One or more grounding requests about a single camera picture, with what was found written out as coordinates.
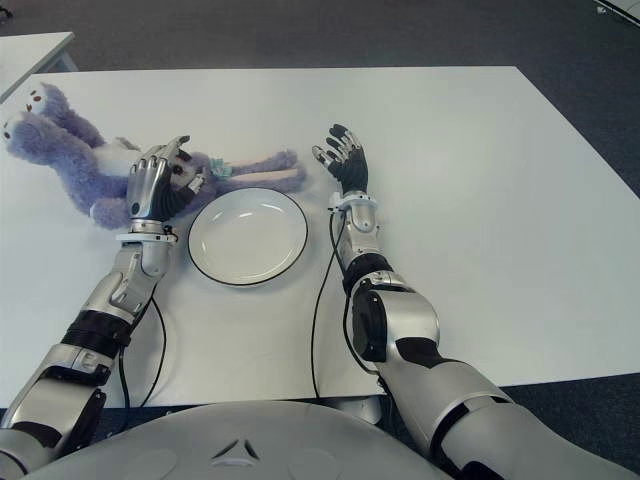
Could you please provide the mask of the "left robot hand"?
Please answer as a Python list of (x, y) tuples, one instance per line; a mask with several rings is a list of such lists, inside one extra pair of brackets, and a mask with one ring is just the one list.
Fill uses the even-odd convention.
[(131, 166), (127, 184), (127, 210), (131, 221), (166, 222), (184, 210), (204, 184), (202, 173), (178, 189), (171, 185), (173, 162), (189, 135), (178, 136), (165, 145), (143, 153)]

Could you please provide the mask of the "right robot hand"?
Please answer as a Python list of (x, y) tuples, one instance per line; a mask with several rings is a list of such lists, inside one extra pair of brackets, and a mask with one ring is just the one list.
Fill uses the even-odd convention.
[(314, 158), (341, 185), (342, 192), (368, 192), (368, 164), (364, 148), (354, 132), (334, 124), (326, 138), (328, 149), (312, 147)]

